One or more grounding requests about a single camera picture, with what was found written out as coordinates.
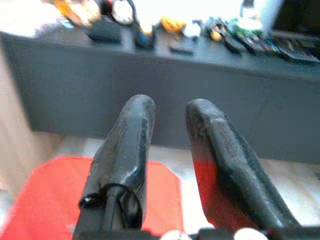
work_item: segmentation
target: orange object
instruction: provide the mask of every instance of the orange object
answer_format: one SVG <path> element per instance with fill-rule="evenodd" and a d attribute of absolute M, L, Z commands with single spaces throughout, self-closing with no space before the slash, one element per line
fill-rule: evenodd
<path fill-rule="evenodd" d="M 54 0 L 54 5 L 63 16 L 77 25 L 90 26 L 101 18 L 100 9 L 94 0 Z"/>
<path fill-rule="evenodd" d="M 38 167 L 17 197 L 0 240 L 71 240 L 92 158 L 58 157 Z M 180 180 L 163 164 L 147 166 L 142 229 L 154 235 L 183 229 Z"/>
<path fill-rule="evenodd" d="M 163 16 L 161 18 L 161 24 L 167 32 L 179 33 L 181 32 L 182 28 L 186 25 L 186 22 L 178 18 Z"/>

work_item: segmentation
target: red cushion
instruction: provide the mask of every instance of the red cushion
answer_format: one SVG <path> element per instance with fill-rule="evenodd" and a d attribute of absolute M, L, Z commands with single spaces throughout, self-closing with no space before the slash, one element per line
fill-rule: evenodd
<path fill-rule="evenodd" d="M 17 197 L 1 240 L 71 240 L 92 158 L 58 157 L 32 173 Z M 183 231 L 180 180 L 159 162 L 147 166 L 142 229 L 155 235 Z"/>

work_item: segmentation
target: light wood panel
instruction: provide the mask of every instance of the light wood panel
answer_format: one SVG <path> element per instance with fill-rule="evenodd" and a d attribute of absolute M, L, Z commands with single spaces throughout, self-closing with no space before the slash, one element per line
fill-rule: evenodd
<path fill-rule="evenodd" d="M 63 136 L 30 129 L 0 46 L 0 187 L 14 197 L 32 172 L 47 161 Z"/>

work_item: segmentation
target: electronic device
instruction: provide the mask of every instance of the electronic device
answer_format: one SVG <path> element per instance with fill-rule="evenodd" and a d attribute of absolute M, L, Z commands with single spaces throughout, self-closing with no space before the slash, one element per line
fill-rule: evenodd
<path fill-rule="evenodd" d="M 319 10 L 319 0 L 283 0 L 270 36 L 320 40 Z"/>
<path fill-rule="evenodd" d="M 223 41 L 225 46 L 233 53 L 241 54 L 241 52 L 246 51 L 246 47 L 229 34 L 223 37 Z"/>
<path fill-rule="evenodd" d="M 120 43 L 121 26 L 108 18 L 103 18 L 95 21 L 92 26 L 88 28 L 86 35 L 95 41 Z"/>
<path fill-rule="evenodd" d="M 253 54 L 279 54 L 278 47 L 269 40 L 260 39 L 257 36 L 244 36 L 237 33 L 236 38 Z"/>
<path fill-rule="evenodd" d="M 320 60 L 317 57 L 308 53 L 303 48 L 292 44 L 292 42 L 289 40 L 286 42 L 286 45 L 280 45 L 278 48 L 281 52 L 281 56 L 289 61 L 304 63 L 320 63 Z"/>
<path fill-rule="evenodd" d="M 171 52 L 174 52 L 174 53 L 193 55 L 194 44 L 195 44 L 195 41 L 193 41 L 192 38 L 184 38 L 180 41 L 173 40 L 169 43 L 169 49 Z"/>

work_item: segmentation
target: yellow object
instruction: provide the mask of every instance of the yellow object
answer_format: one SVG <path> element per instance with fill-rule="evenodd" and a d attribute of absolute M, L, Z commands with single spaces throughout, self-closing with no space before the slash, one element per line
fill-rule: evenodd
<path fill-rule="evenodd" d="M 210 33 L 210 36 L 211 36 L 212 40 L 214 40 L 214 41 L 216 41 L 216 42 L 219 42 L 219 41 L 221 41 L 221 39 L 222 39 L 221 34 L 218 33 L 217 31 L 212 31 L 212 32 Z"/>
<path fill-rule="evenodd" d="M 181 32 L 182 28 L 186 25 L 186 22 L 174 17 L 163 16 L 161 18 L 161 24 L 167 32 L 178 33 Z"/>
<path fill-rule="evenodd" d="M 77 25 L 90 26 L 101 18 L 100 9 L 94 0 L 54 0 L 62 15 Z"/>

